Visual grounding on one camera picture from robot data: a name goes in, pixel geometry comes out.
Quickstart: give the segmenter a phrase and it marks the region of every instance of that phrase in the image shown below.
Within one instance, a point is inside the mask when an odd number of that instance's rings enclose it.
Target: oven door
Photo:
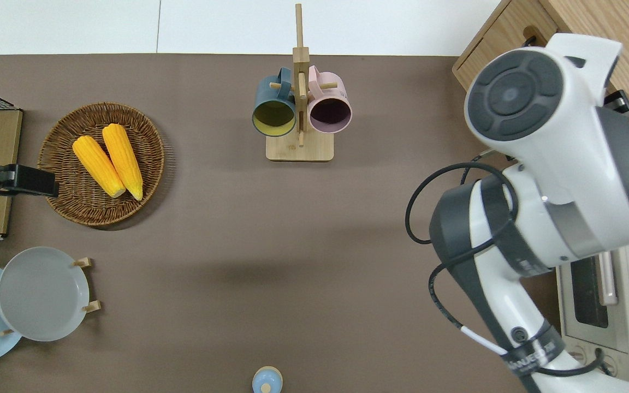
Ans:
[[[563,335],[629,353],[622,258],[602,252],[560,266]]]

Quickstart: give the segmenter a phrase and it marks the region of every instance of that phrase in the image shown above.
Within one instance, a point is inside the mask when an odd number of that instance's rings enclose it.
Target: yellow corn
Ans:
[[[103,128],[103,141],[120,180],[135,199],[142,200],[142,174],[125,128],[120,124],[109,124]]]
[[[80,136],[72,144],[72,150],[94,180],[111,198],[125,192],[125,186],[115,172],[108,156],[90,136]]]

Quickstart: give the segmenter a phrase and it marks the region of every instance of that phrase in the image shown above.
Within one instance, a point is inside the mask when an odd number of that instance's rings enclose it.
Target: wooden cabinet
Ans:
[[[611,38],[624,45],[609,92],[629,96],[629,0],[503,0],[453,65],[465,89],[492,59],[524,44],[532,35],[544,45],[556,32]]]

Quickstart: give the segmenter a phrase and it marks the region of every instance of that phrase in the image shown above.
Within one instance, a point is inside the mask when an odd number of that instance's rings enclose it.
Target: circular button panel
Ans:
[[[562,96],[562,74],[543,53],[513,50],[488,64],[468,94],[472,126],[487,138],[514,141],[554,114]]]

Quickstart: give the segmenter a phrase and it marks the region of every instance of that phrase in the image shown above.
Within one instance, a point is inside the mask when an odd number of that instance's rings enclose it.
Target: white cable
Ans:
[[[471,338],[472,340],[477,341],[477,343],[481,344],[483,347],[489,349],[490,351],[496,353],[499,356],[504,356],[508,353],[504,348],[501,348],[495,343],[492,343],[492,341],[489,341],[486,338],[480,336],[479,334],[470,330],[470,328],[467,326],[462,326],[462,328],[460,328],[460,331],[462,331],[462,333],[464,333],[465,336]]]

